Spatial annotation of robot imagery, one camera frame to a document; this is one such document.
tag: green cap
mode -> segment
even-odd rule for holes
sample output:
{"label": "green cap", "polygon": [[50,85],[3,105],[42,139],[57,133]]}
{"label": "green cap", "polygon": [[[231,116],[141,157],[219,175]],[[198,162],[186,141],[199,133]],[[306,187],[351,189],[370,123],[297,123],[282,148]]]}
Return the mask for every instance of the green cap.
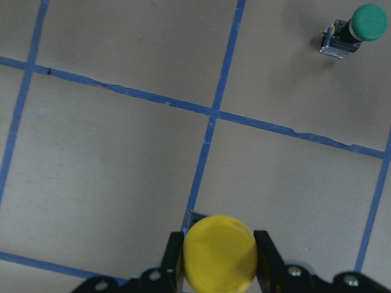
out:
{"label": "green cap", "polygon": [[363,41],[375,41],[387,30],[389,24],[384,10],[374,4],[359,7],[351,19],[354,34]]}

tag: grid line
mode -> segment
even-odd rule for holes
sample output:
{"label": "grid line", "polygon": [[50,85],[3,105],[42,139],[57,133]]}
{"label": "grid line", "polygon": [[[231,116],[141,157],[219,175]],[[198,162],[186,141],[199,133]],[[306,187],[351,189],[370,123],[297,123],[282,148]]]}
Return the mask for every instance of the grid line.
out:
{"label": "grid line", "polygon": [[[40,8],[38,11],[37,20],[36,20],[35,27],[34,27],[34,33],[32,36],[31,47],[29,50],[29,56],[28,56],[27,62],[23,62],[20,60],[15,60],[15,59],[10,59],[7,57],[0,56],[0,64],[1,65],[16,68],[19,70],[24,70],[23,80],[22,80],[20,92],[19,92],[19,95],[17,98],[15,110],[13,113],[11,127],[10,127],[9,135],[7,138],[5,152],[4,152],[2,165],[1,165],[1,169],[0,169],[0,204],[1,204],[2,195],[4,193],[5,181],[7,179],[7,174],[9,171],[9,167],[10,167],[10,163],[11,163],[11,159],[12,159],[12,154],[13,154],[13,149],[15,146],[16,137],[17,137],[17,133],[18,133],[18,128],[20,125],[20,120],[21,120],[21,116],[23,113],[24,104],[26,102],[26,98],[27,98],[29,86],[31,83],[32,75],[34,73],[51,75],[51,76],[55,76],[57,78],[61,78],[61,79],[64,79],[64,80],[67,80],[70,82],[78,82],[80,84],[102,86],[104,88],[107,88],[109,90],[113,90],[113,91],[120,93],[120,94],[125,94],[128,96],[144,99],[147,101],[152,101],[155,103],[168,104],[172,107],[177,107],[177,108],[180,108],[183,110],[189,110],[192,112],[196,112],[198,114],[209,116],[209,124],[206,128],[205,139],[204,139],[203,146],[201,149],[199,162],[197,165],[197,170],[195,172],[194,181],[193,181],[192,189],[190,192],[186,212],[188,210],[193,210],[195,207],[196,200],[197,200],[197,194],[199,192],[200,184],[202,181],[203,171],[206,166],[208,153],[210,150],[210,145],[212,143],[212,138],[213,138],[213,134],[214,134],[214,127],[215,127],[218,119],[226,120],[226,121],[230,121],[230,122],[234,122],[234,123],[239,123],[242,125],[246,125],[246,126],[250,126],[250,127],[254,127],[254,128],[258,128],[258,129],[263,129],[266,131],[271,131],[271,132],[275,132],[278,134],[291,136],[291,137],[295,137],[295,138],[299,138],[299,139],[303,139],[303,140],[307,140],[307,141],[311,141],[311,142],[315,142],[315,143],[320,143],[320,144],[327,145],[330,147],[335,147],[335,148],[339,148],[339,149],[343,149],[343,150],[352,151],[355,153],[375,157],[378,159],[382,159],[382,165],[381,165],[381,169],[379,172],[378,183],[376,185],[376,190],[373,195],[373,200],[371,202],[370,212],[368,214],[362,242],[360,245],[360,250],[359,250],[356,265],[355,265],[355,270],[361,271],[362,265],[365,260],[365,254],[366,254],[366,251],[368,248],[368,243],[370,241],[371,231],[372,231],[372,228],[373,228],[373,225],[375,222],[376,213],[377,213],[377,210],[379,207],[384,183],[385,183],[386,176],[387,176],[387,171],[389,168],[389,163],[391,160],[391,131],[388,136],[386,150],[385,150],[385,152],[383,152],[383,151],[375,150],[375,149],[360,146],[360,145],[346,145],[344,143],[336,142],[336,141],[334,141],[328,137],[325,137],[325,136],[320,136],[320,135],[311,134],[311,133],[295,132],[293,129],[285,127],[285,126],[276,125],[276,124],[268,123],[265,121],[256,120],[256,119],[252,119],[252,118],[220,111],[220,106],[221,106],[222,98],[224,96],[224,90],[225,90],[225,85],[226,85],[227,78],[228,78],[230,64],[232,62],[233,51],[235,49],[235,43],[236,43],[236,39],[237,39],[238,32],[239,32],[239,25],[240,25],[241,19],[243,17],[245,3],[246,3],[246,0],[238,0],[234,20],[233,20],[231,31],[230,31],[228,45],[227,45],[227,49],[225,52],[224,61],[222,64],[221,77],[220,77],[219,83],[217,85],[216,94],[215,94],[214,101],[213,101],[213,106],[206,107],[206,106],[202,106],[199,104],[182,101],[180,99],[173,99],[168,96],[157,95],[154,93],[149,93],[149,92],[145,92],[145,91],[141,91],[141,90],[137,90],[137,89],[132,89],[132,88],[124,87],[121,85],[99,82],[94,79],[88,78],[86,76],[81,76],[79,74],[74,74],[74,73],[70,73],[70,72],[66,72],[66,71],[62,71],[62,70],[57,70],[57,69],[53,69],[53,68],[47,68],[47,67],[43,67],[40,65],[36,65],[35,60],[37,58],[38,45],[39,45],[40,35],[41,35],[41,31],[42,31],[42,24],[43,24],[43,20],[45,17],[45,13],[46,13],[48,6],[49,6],[49,0],[42,0],[40,3]],[[14,263],[22,264],[25,266],[36,267],[39,269],[45,269],[45,270],[49,270],[52,272],[63,273],[66,275],[72,275],[72,276],[81,277],[81,278],[90,278],[90,277],[94,277],[94,276],[98,275],[96,273],[88,272],[86,270],[79,270],[79,269],[75,269],[75,268],[71,268],[71,267],[67,267],[67,266],[53,264],[50,262],[39,261],[36,259],[31,259],[31,258],[25,258],[23,256],[13,255],[13,254],[1,252],[1,251],[0,251],[0,259],[3,261],[14,262]],[[120,284],[123,284],[124,282],[126,282],[126,280],[121,279],[121,278],[115,278],[115,279]]]}
{"label": "grid line", "polygon": [[371,238],[373,225],[375,223],[376,214],[378,213],[381,195],[383,193],[384,184],[387,178],[387,172],[390,166],[390,160],[391,160],[391,130],[389,132],[389,136],[387,139],[386,151],[384,152],[384,157],[379,172],[378,183],[376,184],[375,193],[373,195],[371,207],[368,213],[367,222],[365,224],[364,234],[362,236],[359,253],[357,255],[356,265],[354,266],[354,270],[357,272],[361,272],[365,260],[365,255],[367,254],[369,240]]}
{"label": "grid line", "polygon": [[[17,68],[17,69],[24,69],[26,67],[26,63],[9,59],[6,57],[0,56],[0,64]],[[125,87],[123,85],[117,85],[117,84],[110,84],[106,82],[97,81],[95,79],[89,78],[87,76],[83,76],[76,73],[71,73],[63,70],[58,70],[55,68],[48,68],[41,65],[34,65],[34,73],[42,74],[42,75],[50,75],[54,76],[56,78],[60,78],[66,81],[70,82],[77,82],[79,84],[85,84],[85,85],[93,85],[93,86],[100,86],[104,87],[108,90],[112,90],[113,92],[122,94],[122,95],[128,95],[133,98],[139,98],[144,99],[146,101],[151,101],[158,104],[166,104],[171,107],[176,107],[183,110],[188,110],[191,112],[195,112],[198,114],[206,115],[209,117],[214,117],[217,119],[230,121],[266,131],[271,131],[274,133],[282,134],[285,136],[291,136],[302,140],[308,140],[310,142],[320,143],[322,145],[327,145],[329,147],[339,148],[342,150],[350,151],[353,153],[363,154],[366,156],[376,157],[378,159],[382,159],[384,152],[380,150],[376,150],[369,147],[364,147],[362,145],[348,145],[342,142],[338,142],[336,140],[333,140],[326,136],[321,136],[319,134],[315,133],[301,133],[296,132],[294,129],[278,125],[275,123],[270,123],[262,120],[257,120],[254,118],[249,118],[229,112],[224,112],[220,110],[216,110],[207,106],[199,105],[196,103],[190,103],[187,101],[183,101],[180,99],[174,99],[170,98],[168,96],[162,96],[155,93],[145,92],[142,90],[134,89],[131,87]]]}
{"label": "grid line", "polygon": [[2,200],[2,196],[4,194],[5,182],[7,181],[7,176],[11,165],[12,155],[15,148],[16,137],[18,136],[18,130],[19,130],[20,120],[24,109],[24,104],[26,102],[27,93],[30,88],[31,77],[34,70],[34,64],[38,54],[38,45],[41,37],[42,24],[46,15],[46,11],[48,10],[48,5],[49,5],[49,0],[41,1],[40,8],[38,11],[38,16],[37,16],[37,21],[35,22],[35,26],[34,26],[34,32],[31,40],[29,56],[27,58],[27,64],[24,69],[24,75],[20,87],[20,92],[16,100],[15,109],[13,111],[11,127],[8,134],[7,143],[5,145],[4,155],[2,158],[1,169],[0,169],[0,203]]}

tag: blue tape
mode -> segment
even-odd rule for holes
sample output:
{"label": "blue tape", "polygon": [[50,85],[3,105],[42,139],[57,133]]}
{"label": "blue tape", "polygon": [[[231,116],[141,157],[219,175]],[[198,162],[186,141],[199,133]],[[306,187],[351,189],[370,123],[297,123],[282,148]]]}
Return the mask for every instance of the blue tape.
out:
{"label": "blue tape", "polygon": [[205,138],[203,141],[199,161],[197,164],[197,169],[195,171],[193,184],[190,190],[188,205],[185,210],[185,216],[183,217],[182,231],[184,231],[185,233],[187,233],[185,226],[186,226],[188,211],[192,211],[196,206],[203,173],[205,171],[206,161],[208,160],[210,145],[212,143],[214,127],[216,125],[217,117],[219,116],[219,109],[224,95],[225,85],[227,84],[228,74],[232,62],[232,56],[235,50],[236,40],[238,38],[239,26],[243,17],[243,11],[245,5],[246,5],[246,0],[238,0],[238,3],[236,5],[235,16],[233,17],[230,36],[228,38],[228,43],[227,43],[227,49],[225,50],[224,60],[221,68],[221,76],[219,79],[219,83],[217,84],[216,94],[213,100],[213,109],[216,110],[217,112],[215,113],[215,116],[209,118],[209,124],[208,127],[206,128]]}
{"label": "blue tape", "polygon": [[227,49],[225,50],[224,61],[222,63],[220,80],[217,85],[216,94],[214,96],[213,109],[220,109],[221,107],[222,97],[224,95],[225,86],[227,84],[228,74],[232,63],[233,52],[235,50],[236,40],[238,39],[239,27],[242,21],[245,5],[246,5],[246,0],[239,0],[238,4],[236,5],[236,12],[231,26]]}
{"label": "blue tape", "polygon": [[3,56],[0,56],[0,64],[5,65],[5,66],[9,66],[9,67],[13,67],[13,68],[17,68],[17,69],[23,69],[23,70],[27,66],[26,62],[11,59],[11,58],[6,58]]}
{"label": "blue tape", "polygon": [[[187,211],[194,210],[197,202],[198,192],[200,190],[201,181],[203,172],[205,171],[206,161],[208,160],[210,145],[212,143],[213,133],[214,133],[214,126],[216,125],[216,118],[209,118],[209,124],[206,128],[205,138],[202,144],[200,157],[197,164],[197,169],[195,171],[193,184],[191,186],[190,196],[188,200],[188,205],[186,207],[186,213]],[[186,215],[183,219],[182,223],[182,229],[186,226]]]}
{"label": "blue tape", "polygon": [[[42,0],[40,4],[40,8],[38,11],[37,21],[35,22],[34,33],[31,40],[31,46],[29,51],[29,57],[27,59],[27,64],[25,65],[25,71],[23,75],[22,84],[20,87],[20,92],[18,95],[18,99],[16,101],[16,106],[13,111],[13,117],[11,122],[10,131],[7,138],[7,143],[5,145],[4,156],[1,163],[0,169],[0,204],[2,200],[2,196],[4,194],[5,182],[7,180],[9,168],[11,165],[12,154],[15,148],[16,137],[18,135],[18,129],[20,125],[21,116],[23,113],[24,104],[26,102],[27,93],[29,91],[31,77],[34,69],[34,63],[37,59],[38,53],[38,45],[41,37],[41,30],[43,19],[45,18],[46,11],[48,10],[49,0]],[[3,61],[8,61],[14,65],[21,65],[18,62],[10,61],[7,59],[2,59]]]}
{"label": "blue tape", "polygon": [[382,159],[384,155],[382,151],[374,150],[372,148],[367,148],[364,146],[362,147],[359,145],[346,145],[341,142],[336,142],[328,137],[319,136],[318,134],[295,132],[293,129],[285,126],[276,125],[276,124],[272,124],[272,123],[252,119],[252,118],[247,118],[244,116],[231,114],[223,111],[220,111],[219,118],[230,122],[246,125],[246,126],[251,126],[251,127],[271,131],[271,132],[276,132],[279,134],[284,134],[286,136],[296,137],[298,139],[304,139],[311,142],[320,143],[322,145],[327,145],[329,147],[340,148],[346,151],[352,151],[355,153],[376,157],[379,159]]}
{"label": "blue tape", "polygon": [[34,71],[36,73],[55,76],[57,78],[61,78],[66,81],[77,82],[79,84],[101,86],[123,95],[133,96],[135,98],[152,101],[159,104],[167,104],[172,107],[188,110],[199,114],[204,114],[207,116],[216,115],[215,110],[206,106],[201,106],[198,104],[181,101],[179,99],[169,98],[168,96],[157,95],[155,93],[144,92],[142,90],[132,89],[130,87],[124,87],[122,85],[107,84],[79,74],[74,74],[74,73],[52,69],[52,68],[46,68],[39,65],[36,65],[34,67]]}
{"label": "blue tape", "polygon": [[371,208],[369,210],[369,214],[367,218],[367,223],[365,224],[364,234],[362,236],[359,253],[356,259],[356,265],[354,266],[354,270],[356,272],[361,272],[362,266],[364,264],[365,255],[367,254],[368,244],[372,234],[373,224],[375,222],[376,214],[378,213],[378,208],[380,204],[381,195],[383,193],[384,183],[386,182],[390,160],[391,160],[391,130],[389,133],[389,138],[387,140],[386,151],[384,152],[378,183],[376,185],[375,194],[373,195]]}
{"label": "blue tape", "polygon": [[24,266],[34,267],[36,269],[49,270],[50,272],[63,273],[65,275],[74,276],[74,277],[78,277],[78,278],[88,279],[88,278],[97,277],[97,276],[109,277],[109,278],[113,278],[113,279],[117,280],[117,282],[121,286],[124,285],[128,281],[128,280],[122,279],[122,278],[115,278],[112,276],[89,272],[86,270],[79,270],[79,269],[75,269],[72,267],[61,266],[61,265],[53,264],[53,263],[46,262],[46,261],[39,261],[39,260],[32,259],[32,258],[25,258],[24,256],[13,255],[13,254],[1,252],[1,251],[0,251],[0,259],[2,261],[14,262],[16,264],[22,264]]}

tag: screw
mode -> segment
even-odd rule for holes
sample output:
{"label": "screw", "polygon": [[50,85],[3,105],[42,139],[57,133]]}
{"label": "screw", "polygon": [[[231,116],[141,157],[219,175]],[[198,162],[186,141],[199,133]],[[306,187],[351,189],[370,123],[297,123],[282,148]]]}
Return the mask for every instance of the screw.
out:
{"label": "screw", "polygon": [[149,274],[149,280],[151,281],[157,281],[161,277],[161,274],[158,270],[154,270],[152,273]]}
{"label": "screw", "polygon": [[106,290],[107,288],[109,287],[109,284],[106,282],[106,281],[104,281],[104,280],[101,280],[99,283],[97,283],[96,285],[95,285],[95,291],[104,291],[104,290]]}
{"label": "screw", "polygon": [[343,276],[343,281],[351,287],[359,286],[359,279],[357,279],[354,275],[345,275]]}
{"label": "screw", "polygon": [[301,269],[296,266],[289,266],[288,273],[293,277],[300,277],[301,276]]}

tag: gray floor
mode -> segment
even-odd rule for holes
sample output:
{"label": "gray floor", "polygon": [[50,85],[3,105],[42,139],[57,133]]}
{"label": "gray floor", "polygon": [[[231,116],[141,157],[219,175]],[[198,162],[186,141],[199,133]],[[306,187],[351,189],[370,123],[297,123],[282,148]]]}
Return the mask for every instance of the gray floor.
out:
{"label": "gray floor", "polygon": [[329,281],[355,268],[377,211],[362,271],[391,287],[391,175],[371,209],[391,151],[391,33],[348,59],[316,50],[365,1],[247,0],[220,108],[236,0],[52,0],[28,59],[42,3],[0,10],[0,291],[66,293],[159,261],[209,145],[196,211],[268,230]]}

